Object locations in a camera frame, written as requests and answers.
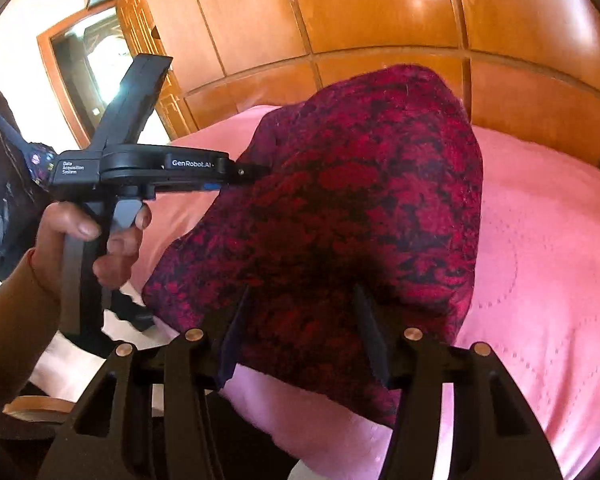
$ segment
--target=black plastic bracket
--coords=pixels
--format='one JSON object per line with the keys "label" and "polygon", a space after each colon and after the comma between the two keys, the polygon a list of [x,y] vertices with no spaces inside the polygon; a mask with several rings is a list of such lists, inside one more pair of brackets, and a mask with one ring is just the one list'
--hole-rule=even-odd
{"label": "black plastic bracket", "polygon": [[[248,288],[234,308],[200,328],[139,351],[118,341],[58,431],[38,480],[222,480],[206,406],[234,374],[249,315]],[[152,442],[152,385],[164,384],[164,449]]]}
{"label": "black plastic bracket", "polygon": [[430,480],[442,412],[442,385],[454,386],[449,480],[560,480],[551,446],[533,411],[487,343],[469,350],[405,327],[363,286],[354,290],[358,329],[375,377],[401,389],[381,480]]}
{"label": "black plastic bracket", "polygon": [[56,158],[49,190],[56,200],[80,205],[102,228],[93,242],[67,237],[61,291],[61,332],[72,342],[105,358],[114,348],[102,333],[104,310],[122,314],[136,327],[152,318],[141,307],[100,286],[93,263],[106,252],[110,233],[129,227],[156,192],[211,191],[224,185],[252,184],[269,173],[255,164],[238,164],[225,152],[137,144],[154,110],[171,58],[139,54],[105,110],[90,145]]}

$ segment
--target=red and black fabric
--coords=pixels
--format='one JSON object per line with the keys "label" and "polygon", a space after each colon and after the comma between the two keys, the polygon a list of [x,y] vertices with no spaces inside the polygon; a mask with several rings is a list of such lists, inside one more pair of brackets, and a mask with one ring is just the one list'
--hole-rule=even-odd
{"label": "red and black fabric", "polygon": [[177,330],[234,304],[254,309],[240,362],[392,426],[351,295],[451,343],[469,309],[482,158],[464,108],[431,70],[394,66],[267,114],[240,161],[267,164],[223,189],[164,253],[142,296]]}

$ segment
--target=pink bedspread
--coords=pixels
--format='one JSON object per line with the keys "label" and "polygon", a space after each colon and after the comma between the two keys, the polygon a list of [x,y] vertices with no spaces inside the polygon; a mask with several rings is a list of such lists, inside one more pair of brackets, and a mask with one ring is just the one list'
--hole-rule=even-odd
{"label": "pink bedspread", "polygon": [[[176,142],[238,157],[260,118],[255,107]],[[474,128],[484,160],[472,307],[456,341],[489,342],[525,394],[574,478],[600,445],[600,171],[542,146]],[[161,196],[134,268],[136,290],[164,249],[188,232],[216,193]],[[225,396],[314,471],[378,477],[390,430],[326,397],[238,367]],[[446,478],[452,393],[445,390],[437,479]]]}

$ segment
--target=wooden wall panel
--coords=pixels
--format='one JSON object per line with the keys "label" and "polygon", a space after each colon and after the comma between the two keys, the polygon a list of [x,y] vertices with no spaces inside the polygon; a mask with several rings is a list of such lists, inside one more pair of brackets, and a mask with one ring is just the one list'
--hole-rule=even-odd
{"label": "wooden wall panel", "polygon": [[462,59],[458,56],[379,51],[336,53],[317,59],[318,70],[325,86],[398,63],[417,63],[429,67],[437,72],[456,97],[462,100]]}
{"label": "wooden wall panel", "polygon": [[224,83],[202,88],[189,95],[186,102],[200,129],[228,119],[238,113],[234,99]]}
{"label": "wooden wall panel", "polygon": [[600,97],[529,70],[472,60],[473,122],[600,161]]}
{"label": "wooden wall panel", "polygon": [[197,0],[147,0],[183,92],[223,77]]}
{"label": "wooden wall panel", "polygon": [[187,97],[187,104],[205,128],[253,106],[293,104],[316,91],[311,64],[303,61],[202,88]]}
{"label": "wooden wall panel", "polygon": [[228,74],[303,56],[289,0],[200,0]]}
{"label": "wooden wall panel", "polygon": [[451,0],[298,2],[314,52],[379,45],[458,45]]}
{"label": "wooden wall panel", "polygon": [[600,89],[600,15],[589,0],[462,0],[469,46],[543,64]]}
{"label": "wooden wall panel", "polygon": [[[120,29],[133,56],[144,52],[164,56],[164,45],[151,35],[154,18],[146,0],[118,0],[116,5]],[[181,99],[182,89],[173,70],[167,72],[155,110],[171,139],[197,130],[196,123]]]}
{"label": "wooden wall panel", "polygon": [[316,93],[314,72],[308,62],[270,68],[227,83],[239,112],[255,105],[286,105]]}

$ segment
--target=white wall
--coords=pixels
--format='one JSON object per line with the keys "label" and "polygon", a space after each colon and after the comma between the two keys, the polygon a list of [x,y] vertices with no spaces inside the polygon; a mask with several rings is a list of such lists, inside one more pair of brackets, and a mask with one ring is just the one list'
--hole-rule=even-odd
{"label": "white wall", "polygon": [[83,0],[11,0],[0,16],[0,90],[24,138],[57,152],[77,144],[46,77],[36,37],[82,8]]}

